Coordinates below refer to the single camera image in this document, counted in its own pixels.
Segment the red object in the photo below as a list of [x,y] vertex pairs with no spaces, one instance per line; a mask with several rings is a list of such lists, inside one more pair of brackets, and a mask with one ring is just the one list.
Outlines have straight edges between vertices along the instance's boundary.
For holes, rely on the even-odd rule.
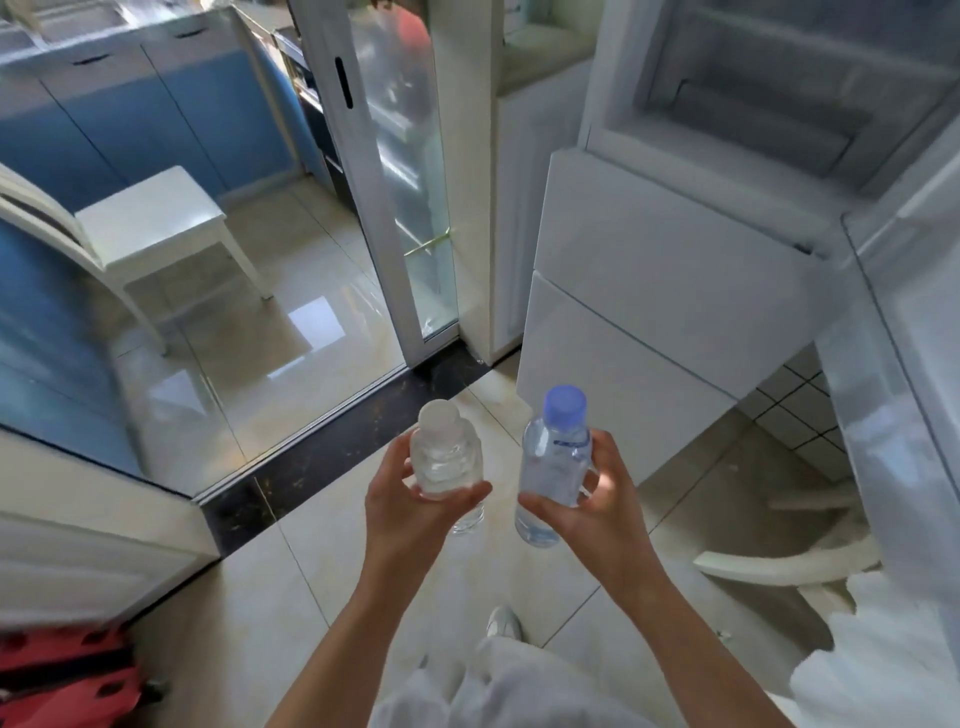
[[0,634],[0,672],[126,647],[120,627],[52,627]]
[[135,667],[0,703],[3,728],[109,728],[140,699]]
[[108,728],[136,707],[142,685],[117,626],[2,634],[0,680],[13,686],[2,728]]

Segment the wall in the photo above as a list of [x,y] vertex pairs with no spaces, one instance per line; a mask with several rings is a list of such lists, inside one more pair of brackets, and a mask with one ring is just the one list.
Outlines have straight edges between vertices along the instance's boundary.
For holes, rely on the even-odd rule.
[[763,381],[737,408],[831,482],[852,477],[827,378],[813,344]]
[[503,5],[429,0],[428,10],[460,334],[492,363],[493,113]]

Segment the cabinet handle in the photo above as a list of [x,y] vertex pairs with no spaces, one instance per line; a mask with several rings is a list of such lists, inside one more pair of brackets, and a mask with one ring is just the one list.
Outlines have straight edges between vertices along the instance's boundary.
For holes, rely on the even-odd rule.
[[334,65],[337,66],[337,78],[340,79],[340,88],[344,91],[344,101],[347,102],[347,108],[353,108],[353,94],[350,93],[350,84],[347,81],[347,70],[344,68],[344,62],[337,56],[333,60]]
[[174,37],[193,37],[198,36],[200,33],[206,33],[206,28],[198,28],[195,31],[184,31],[183,33],[175,33]]
[[91,63],[97,63],[97,62],[99,62],[99,61],[102,61],[103,59],[108,59],[109,57],[110,57],[110,53],[105,53],[105,54],[100,55],[100,56],[90,56],[90,58],[88,58],[88,59],[83,59],[82,61],[73,61],[73,64],[74,64],[74,65],[89,65],[89,64],[91,64]]

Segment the kitchen cabinet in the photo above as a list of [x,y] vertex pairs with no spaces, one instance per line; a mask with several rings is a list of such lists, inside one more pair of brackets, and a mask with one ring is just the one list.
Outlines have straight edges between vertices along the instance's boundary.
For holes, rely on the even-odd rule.
[[181,166],[212,197],[226,187],[143,50],[83,47],[40,81],[125,186]]
[[190,18],[142,46],[227,190],[298,166],[234,19],[232,12]]
[[120,175],[35,76],[5,72],[0,98],[0,162],[70,211],[124,188]]

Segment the forearm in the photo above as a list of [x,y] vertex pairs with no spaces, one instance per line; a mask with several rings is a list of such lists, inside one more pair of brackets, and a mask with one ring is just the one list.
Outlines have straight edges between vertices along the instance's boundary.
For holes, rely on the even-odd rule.
[[361,577],[267,728],[367,725],[387,650],[406,606],[382,592]]
[[690,728],[792,728],[665,573],[623,602]]

